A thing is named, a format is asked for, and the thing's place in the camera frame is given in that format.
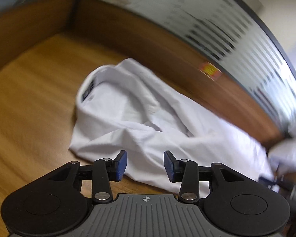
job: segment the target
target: wooden panel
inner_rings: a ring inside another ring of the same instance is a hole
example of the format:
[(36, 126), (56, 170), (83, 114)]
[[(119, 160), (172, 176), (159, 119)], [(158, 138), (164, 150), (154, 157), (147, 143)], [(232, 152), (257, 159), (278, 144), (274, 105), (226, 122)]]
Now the wooden panel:
[[(79, 160), (68, 151), (78, 88), (95, 68), (125, 58), (102, 45), (58, 34), (0, 71), (0, 206), (16, 189)], [(111, 186), (114, 195), (166, 193), (127, 177)], [(91, 196), (90, 183), (83, 184), (82, 193)], [(7, 235), (0, 216), (0, 237)]]
[(263, 145), (283, 138), (264, 110), (236, 82), (226, 74), (216, 82), (205, 76), (198, 67), (206, 59), (156, 24), (98, 0), (82, 0), (74, 31), (136, 59)]
[(0, 68), (32, 45), (58, 33), (73, 0), (39, 0), (0, 13)]

